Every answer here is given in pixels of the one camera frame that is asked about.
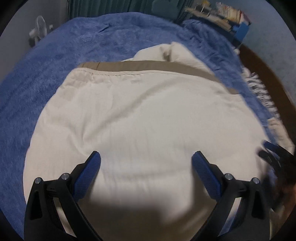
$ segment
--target blue blanket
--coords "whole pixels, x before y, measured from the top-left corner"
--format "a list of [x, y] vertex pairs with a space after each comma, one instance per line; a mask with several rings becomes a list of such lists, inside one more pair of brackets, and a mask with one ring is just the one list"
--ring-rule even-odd
[[0, 208], [21, 237], [26, 152], [40, 112], [67, 74], [82, 62], [121, 61], [172, 41], [185, 45], [225, 86], [237, 89], [274, 141], [267, 129], [270, 113], [241, 79], [231, 44], [211, 27], [197, 20], [178, 26], [141, 13], [75, 18], [41, 40], [0, 86]]

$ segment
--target gray wall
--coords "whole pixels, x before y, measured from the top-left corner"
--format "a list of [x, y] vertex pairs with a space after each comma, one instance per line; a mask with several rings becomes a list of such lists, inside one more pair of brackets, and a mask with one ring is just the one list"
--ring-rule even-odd
[[281, 16], [265, 0], [221, 2], [241, 9], [252, 21], [243, 43], [273, 70], [296, 104], [296, 40]]
[[54, 29], [66, 21], [67, 0], [28, 0], [13, 16], [0, 36], [0, 82], [29, 50], [29, 32], [42, 15]]

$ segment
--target blue fleece fabric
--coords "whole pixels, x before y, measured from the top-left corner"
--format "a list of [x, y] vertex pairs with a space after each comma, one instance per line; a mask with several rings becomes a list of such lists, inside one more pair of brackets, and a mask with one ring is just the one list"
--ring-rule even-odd
[[0, 208], [20, 236], [25, 155], [40, 112], [67, 74], [82, 62], [121, 61], [172, 41], [185, 45], [225, 86], [237, 89], [274, 141], [267, 129], [270, 113], [241, 79], [231, 44], [211, 27], [197, 20], [179, 26], [141, 13], [75, 18], [42, 39], [0, 86]]

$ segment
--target white garment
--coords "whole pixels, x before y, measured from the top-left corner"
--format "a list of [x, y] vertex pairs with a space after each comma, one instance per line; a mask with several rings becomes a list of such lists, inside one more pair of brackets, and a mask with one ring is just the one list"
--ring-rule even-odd
[[190, 240], [215, 206], [192, 171], [193, 153], [251, 180], [265, 170], [256, 158], [264, 139], [243, 99], [220, 83], [165, 71], [77, 68], [36, 124], [25, 199], [36, 177], [70, 173], [96, 150], [101, 168], [79, 206], [105, 241]]

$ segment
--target striped cloth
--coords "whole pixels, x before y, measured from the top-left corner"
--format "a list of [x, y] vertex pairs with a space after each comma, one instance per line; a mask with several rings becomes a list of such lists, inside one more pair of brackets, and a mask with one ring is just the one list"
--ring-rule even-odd
[[243, 80], [248, 84], [252, 93], [260, 100], [269, 112], [278, 120], [281, 119], [277, 107], [270, 97], [266, 86], [259, 79], [256, 73], [251, 73], [247, 68], [243, 68]]

